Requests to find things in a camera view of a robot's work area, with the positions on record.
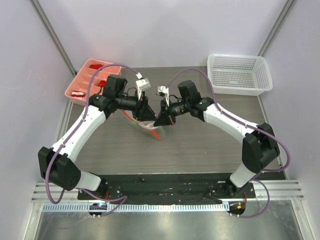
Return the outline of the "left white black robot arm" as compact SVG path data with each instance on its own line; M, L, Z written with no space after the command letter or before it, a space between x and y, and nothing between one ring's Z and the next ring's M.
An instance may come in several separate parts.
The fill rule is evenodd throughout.
M97 200L106 195L107 188L102 178L81 171L76 166L76 160L95 130L117 110L130 111L137 121L155 121L156 115L145 96L145 91L151 87L149 80L137 80L133 96L124 92L127 82L120 75L109 75L103 92L95 93L88 99L88 105L67 133L52 147L42 147L39 150L38 161L43 179L66 191L89 190L89 194Z

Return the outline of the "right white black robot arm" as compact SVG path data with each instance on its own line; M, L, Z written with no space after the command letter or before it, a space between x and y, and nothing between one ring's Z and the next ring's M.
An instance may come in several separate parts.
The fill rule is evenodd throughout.
M246 184L267 167L279 154L280 149L274 139L273 128L263 123L247 122L223 109L210 97L201 97L191 80L178 84L180 97L170 101L169 89L157 88L157 95L163 97L160 113L154 122L155 127L173 125L176 117L189 113L208 124L215 125L241 143L240 166L225 181L226 193L233 198L243 193Z

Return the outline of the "clear orange zip top bag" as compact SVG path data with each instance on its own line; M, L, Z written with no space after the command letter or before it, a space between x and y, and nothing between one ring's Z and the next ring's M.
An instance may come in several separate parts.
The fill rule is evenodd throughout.
M141 121L136 120L133 117L131 111L122 110L123 114L127 118L128 122L135 127L136 129L140 130L142 133L161 141L166 137L166 131L162 126L154 126L154 121Z

